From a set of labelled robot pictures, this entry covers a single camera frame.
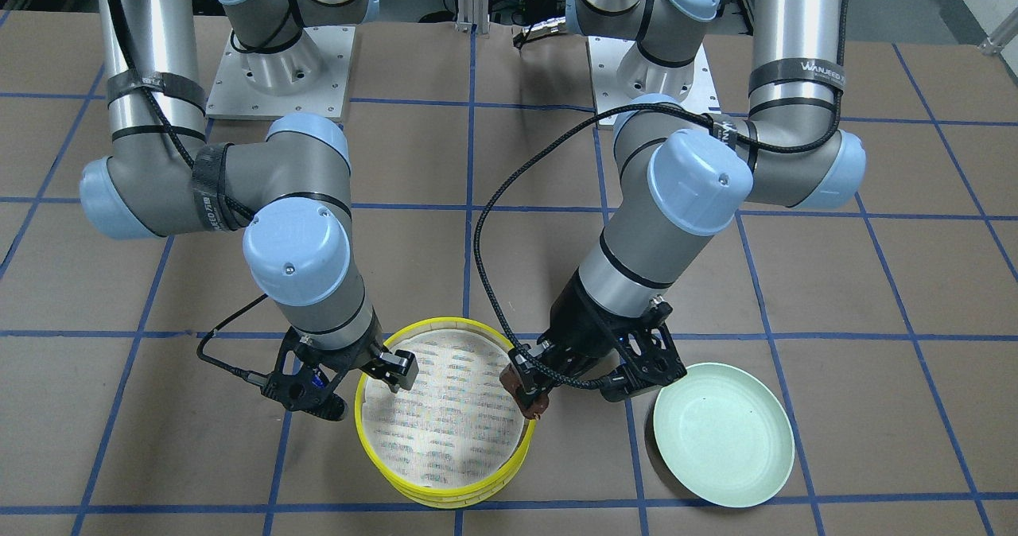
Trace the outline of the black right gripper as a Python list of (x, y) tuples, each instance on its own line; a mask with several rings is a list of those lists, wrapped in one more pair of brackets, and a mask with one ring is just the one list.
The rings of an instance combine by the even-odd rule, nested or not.
[(291, 327), (283, 338), (275, 369), (266, 378), (262, 395), (287, 410), (338, 422), (346, 415), (346, 403), (335, 389), (353, 369), (383, 381), (392, 392), (412, 390), (418, 377), (417, 356), (410, 351), (387, 350), (381, 335), (381, 327), (372, 325), (345, 348), (321, 350)]

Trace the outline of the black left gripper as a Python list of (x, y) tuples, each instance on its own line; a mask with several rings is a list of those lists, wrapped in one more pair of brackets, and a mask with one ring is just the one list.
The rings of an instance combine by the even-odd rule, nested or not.
[(581, 279), (571, 278), (550, 308), (548, 330), (532, 347), (513, 347), (510, 363), (528, 394), (549, 396), (569, 384), (622, 402), (687, 376), (665, 323), (671, 312), (670, 304), (654, 296), (643, 315), (616, 315), (596, 303)]

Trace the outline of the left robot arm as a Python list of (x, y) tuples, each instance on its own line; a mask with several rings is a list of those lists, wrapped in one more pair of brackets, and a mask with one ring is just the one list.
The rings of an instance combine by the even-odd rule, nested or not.
[(836, 209), (861, 185), (865, 148), (839, 127), (848, 0), (756, 3), (748, 116), (694, 115), (647, 91), (613, 110), (623, 202), (499, 377), (525, 417), (562, 384), (618, 402), (676, 383), (666, 290), (736, 210)]

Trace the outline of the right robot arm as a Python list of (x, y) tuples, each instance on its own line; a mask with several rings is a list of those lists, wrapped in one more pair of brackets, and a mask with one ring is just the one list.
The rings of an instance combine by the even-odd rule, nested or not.
[(275, 367), (259, 373), (197, 356), (287, 410), (340, 421), (352, 370), (411, 390), (412, 352), (390, 351), (356, 267), (352, 163), (327, 117), (298, 111), (251, 144), (209, 142), (192, 0), (99, 0), (106, 40), (112, 155), (87, 164), (87, 220), (113, 239), (243, 229), (263, 296), (290, 324)]

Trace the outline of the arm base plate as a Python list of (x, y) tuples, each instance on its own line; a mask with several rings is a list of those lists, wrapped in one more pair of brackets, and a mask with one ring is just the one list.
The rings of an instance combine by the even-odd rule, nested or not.
[(273, 120), (301, 112), (342, 122), (355, 36), (354, 26), (313, 26), (289, 49), (269, 55), (241, 53), (229, 37), (207, 116)]
[(597, 113), (651, 93), (668, 95), (696, 115), (721, 109), (703, 47), (680, 68), (651, 64), (634, 42), (622, 39), (589, 37), (588, 51)]

